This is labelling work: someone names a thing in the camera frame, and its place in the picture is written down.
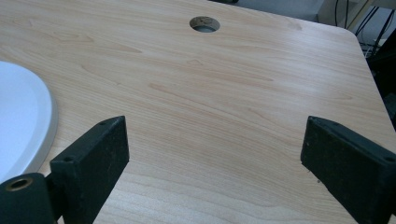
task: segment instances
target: black cable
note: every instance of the black cable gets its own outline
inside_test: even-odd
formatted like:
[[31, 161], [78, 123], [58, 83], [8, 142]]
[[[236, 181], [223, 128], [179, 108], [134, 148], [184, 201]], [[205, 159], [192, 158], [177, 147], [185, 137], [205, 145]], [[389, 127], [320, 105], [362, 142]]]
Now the black cable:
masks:
[[363, 41], [363, 43], [367, 44], [367, 42], [364, 40], [364, 28], [365, 26], [363, 26], [363, 28], [361, 29], [361, 40]]
[[335, 26], [338, 26], [338, 22], [337, 22], [337, 8], [338, 8], [338, 0], [335, 2], [335, 10], [334, 10]]
[[366, 46], [366, 47], [373, 47], [374, 45], [371, 45], [371, 44], [366, 44], [366, 43], [362, 43], [362, 42], [359, 42], [361, 45], [364, 45], [364, 46]]
[[346, 24], [344, 25], [344, 28], [347, 28], [347, 12], [349, 9], [349, 0], [346, 0]]
[[367, 22], [374, 16], [374, 14], [378, 11], [379, 7], [373, 7], [370, 12], [364, 17], [363, 21], [359, 25], [358, 29], [355, 32], [355, 35], [358, 35], [362, 29], [366, 26]]
[[382, 27], [382, 30], [381, 30], [381, 32], [379, 33], [378, 38], [376, 39], [375, 44], [374, 44], [374, 46], [373, 46], [372, 56], [375, 55], [376, 49], [378, 48], [379, 40], [381, 39], [382, 35], [385, 33], [385, 30], [387, 29], [388, 24], [389, 24], [389, 22], [390, 22], [390, 19], [393, 17], [393, 14], [394, 14], [394, 13], [395, 13], [395, 10], [394, 10], [394, 9], [389, 13], [389, 16], [388, 16], [388, 18], [387, 18], [387, 21], [385, 22], [384, 26]]
[[393, 13], [392, 19], [390, 19], [390, 22], [389, 22], [389, 24], [388, 24], [388, 27], [387, 27], [387, 29], [385, 29], [385, 33], [387, 32], [388, 28], [392, 25], [394, 16], [395, 16], [395, 14]]

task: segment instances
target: desk surface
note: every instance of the desk surface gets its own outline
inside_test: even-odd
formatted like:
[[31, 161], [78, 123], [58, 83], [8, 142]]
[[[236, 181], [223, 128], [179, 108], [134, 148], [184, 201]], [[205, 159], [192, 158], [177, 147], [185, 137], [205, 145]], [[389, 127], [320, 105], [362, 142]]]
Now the desk surface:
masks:
[[[220, 29], [199, 33], [190, 19]], [[59, 128], [48, 161], [125, 115], [131, 161], [97, 223], [354, 223], [300, 162], [309, 115], [396, 151], [349, 31], [186, 0], [6, 0], [0, 60], [43, 78]]]

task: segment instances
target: screw hole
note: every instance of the screw hole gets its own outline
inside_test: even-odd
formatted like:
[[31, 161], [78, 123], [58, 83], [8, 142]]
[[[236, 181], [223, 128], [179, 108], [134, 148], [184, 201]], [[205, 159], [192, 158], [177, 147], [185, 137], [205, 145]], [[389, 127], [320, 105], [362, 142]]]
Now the screw hole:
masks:
[[18, 179], [13, 181], [12, 183], [6, 186], [6, 190], [8, 191], [17, 191], [20, 189], [25, 189], [29, 185], [33, 183], [33, 179], [31, 177], [26, 177], [22, 179]]
[[396, 162], [396, 160], [393, 159], [392, 157], [386, 157], [385, 160], [389, 162]]

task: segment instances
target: white round object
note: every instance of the white round object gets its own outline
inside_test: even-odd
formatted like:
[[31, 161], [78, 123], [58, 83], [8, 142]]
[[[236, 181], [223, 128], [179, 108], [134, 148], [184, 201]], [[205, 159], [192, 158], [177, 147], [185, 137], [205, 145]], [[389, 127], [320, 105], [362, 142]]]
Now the white round object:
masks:
[[0, 62], [0, 183], [37, 172], [58, 126], [58, 109], [33, 72]]

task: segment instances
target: wood grain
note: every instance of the wood grain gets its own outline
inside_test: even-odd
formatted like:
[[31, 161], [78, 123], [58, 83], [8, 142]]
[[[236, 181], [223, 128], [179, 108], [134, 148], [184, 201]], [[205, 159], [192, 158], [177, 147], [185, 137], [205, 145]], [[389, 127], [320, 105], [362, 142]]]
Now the wood grain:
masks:
[[[354, 223], [300, 162], [309, 115], [396, 152], [349, 31], [187, 0], [3, 0], [0, 60], [59, 106], [48, 162], [125, 115], [131, 161], [97, 223]], [[215, 33], [190, 28], [196, 16]]]

